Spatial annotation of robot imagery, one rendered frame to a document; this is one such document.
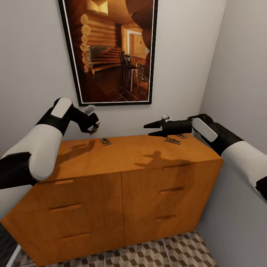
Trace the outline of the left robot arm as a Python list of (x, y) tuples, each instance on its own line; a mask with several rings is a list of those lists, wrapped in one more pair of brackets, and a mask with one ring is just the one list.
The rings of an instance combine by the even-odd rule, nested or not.
[(93, 105), (80, 111), (68, 98), (54, 102), (36, 126), (0, 158), (0, 221), (39, 181), (54, 171), (57, 154), (70, 120), (79, 124), (82, 132), (99, 127)]

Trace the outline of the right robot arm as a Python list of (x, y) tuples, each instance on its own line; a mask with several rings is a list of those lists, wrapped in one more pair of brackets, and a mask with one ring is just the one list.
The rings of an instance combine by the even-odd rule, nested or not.
[(162, 131), (148, 135), (167, 138), (168, 135), (192, 133), (193, 128), (267, 205), (267, 155), (214, 122), (207, 114), (191, 116), (184, 121), (172, 121), (170, 115), (166, 113), (162, 120), (144, 125), (144, 128), (161, 126)]

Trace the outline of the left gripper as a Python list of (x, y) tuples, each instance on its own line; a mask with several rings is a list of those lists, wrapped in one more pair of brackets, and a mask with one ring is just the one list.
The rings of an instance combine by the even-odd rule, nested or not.
[(88, 128), (91, 126), (99, 127), (99, 125), (96, 124), (98, 121), (99, 119), (95, 113), (92, 113), (91, 115), (84, 113), (84, 119), (78, 124), (82, 132), (90, 133), (91, 131), (88, 130)]

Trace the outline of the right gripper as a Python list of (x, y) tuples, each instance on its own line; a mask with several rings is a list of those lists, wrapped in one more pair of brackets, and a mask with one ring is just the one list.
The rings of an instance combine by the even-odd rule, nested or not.
[(182, 134), (181, 121), (170, 121), (166, 122), (165, 119), (144, 125), (144, 128), (160, 128), (162, 126), (162, 131), (157, 131), (149, 133), (149, 136), (162, 136), (167, 138), (168, 135), (180, 135)]

